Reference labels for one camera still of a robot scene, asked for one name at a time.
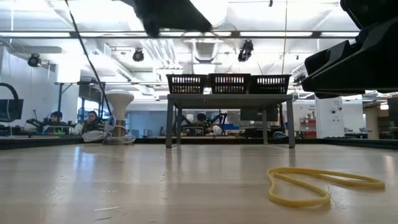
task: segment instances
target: spotlight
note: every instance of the spotlight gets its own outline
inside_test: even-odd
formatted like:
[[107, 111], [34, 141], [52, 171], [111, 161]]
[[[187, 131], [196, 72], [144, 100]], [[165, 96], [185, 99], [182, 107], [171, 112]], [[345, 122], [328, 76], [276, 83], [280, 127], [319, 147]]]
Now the spotlight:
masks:
[[254, 50], [253, 43], [251, 40], [245, 40], [244, 44], [241, 48], [241, 51], [238, 55], [238, 61], [239, 62], [245, 62], [249, 60], [251, 57], [251, 52]]
[[135, 62], [141, 62], [144, 60], [144, 53], [142, 53], [142, 49], [136, 49], [134, 54], [132, 55], [132, 59]]
[[42, 66], [42, 60], [39, 54], [32, 54], [27, 61], [27, 64], [32, 68], [39, 68]]

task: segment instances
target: table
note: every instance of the table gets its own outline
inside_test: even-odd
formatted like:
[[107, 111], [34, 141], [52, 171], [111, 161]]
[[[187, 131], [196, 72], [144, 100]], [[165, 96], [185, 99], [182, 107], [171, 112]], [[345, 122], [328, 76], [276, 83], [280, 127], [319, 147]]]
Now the table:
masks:
[[[177, 144], [181, 143], [181, 122], [183, 109], [259, 109], [262, 111], [262, 127], [267, 130], [267, 107], [286, 102], [289, 122], [289, 147], [295, 147], [292, 95], [251, 95], [251, 94], [169, 94], [167, 95], [166, 148], [172, 147], [174, 106], [177, 114]], [[262, 132], [264, 144], [268, 143], [267, 131]]]

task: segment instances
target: plastic basket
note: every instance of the plastic basket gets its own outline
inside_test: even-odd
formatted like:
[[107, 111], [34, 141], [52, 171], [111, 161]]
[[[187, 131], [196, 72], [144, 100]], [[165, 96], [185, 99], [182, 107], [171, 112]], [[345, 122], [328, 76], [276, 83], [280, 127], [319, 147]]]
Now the plastic basket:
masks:
[[250, 94], [286, 94], [291, 75], [253, 75]]
[[213, 73], [208, 76], [212, 94], [246, 94], [251, 74]]
[[170, 94], [203, 94], [207, 75], [166, 75]]

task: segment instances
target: power cord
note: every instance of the power cord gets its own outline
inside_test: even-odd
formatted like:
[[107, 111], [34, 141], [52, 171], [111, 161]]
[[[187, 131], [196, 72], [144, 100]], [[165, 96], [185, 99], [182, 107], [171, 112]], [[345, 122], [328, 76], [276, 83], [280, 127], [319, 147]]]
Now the power cord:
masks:
[[93, 142], [93, 141], [109, 139], [109, 140], [125, 140], [124, 143], [132, 144], [136, 140], [136, 137], [131, 135], [130, 133], [123, 137], [113, 137], [112, 131], [115, 128], [123, 128], [124, 130], [127, 129], [124, 126], [120, 125], [110, 125], [109, 120], [110, 119], [108, 119], [105, 124], [104, 131], [90, 131], [88, 133], [82, 134], [81, 137], [83, 138], [84, 142]]
[[[81, 35], [80, 35], [79, 29], [77, 27], [77, 23], [76, 23], [75, 17], [73, 16], [72, 10], [69, 7], [69, 0], [64, 0], [64, 1], [65, 1], [66, 5], [68, 6], [70, 19], [72, 20], [72, 24], [73, 24], [73, 27], [75, 28], [75, 32], [76, 32], [77, 38], [78, 38], [78, 40], [80, 42], [80, 45], [81, 45], [81, 47], [83, 49], [84, 54], [86, 55], [87, 61], [90, 64], [90, 67], [91, 67], [91, 69], [94, 72], [94, 75], [95, 75], [95, 78], [97, 79], [97, 82], [101, 83], [100, 77], [98, 76], [98, 73], [97, 73], [97, 71], [96, 71], [96, 69], [95, 69], [95, 67], [93, 65], [93, 62], [91, 62], [90, 57], [88, 56], [88, 52], [87, 52], [87, 49], [86, 49], [86, 47], [85, 47], [85, 45], [83, 43], [83, 39], [81, 38]], [[112, 115], [111, 108], [109, 107], [108, 98], [106, 97], [103, 85], [99, 85], [99, 88], [101, 89], [101, 92], [102, 92], [102, 94], [104, 96], [105, 103], [106, 103], [106, 106], [108, 107], [109, 114]]]

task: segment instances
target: metal table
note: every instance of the metal table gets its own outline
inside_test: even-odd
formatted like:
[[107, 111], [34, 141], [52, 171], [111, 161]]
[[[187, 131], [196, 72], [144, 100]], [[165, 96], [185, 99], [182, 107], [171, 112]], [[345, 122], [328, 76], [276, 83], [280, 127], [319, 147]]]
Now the metal table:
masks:
[[[169, 94], [167, 95], [167, 127], [166, 147], [172, 147], [172, 131], [174, 106], [178, 109], [177, 115], [177, 144], [181, 143], [181, 122], [183, 109], [259, 109], [262, 110], [262, 127], [267, 130], [267, 113], [269, 106], [286, 102], [287, 119], [289, 120], [288, 135], [289, 147], [295, 147], [293, 122], [292, 95], [196, 95], [196, 94]], [[268, 143], [267, 131], [262, 132], [264, 144]]]

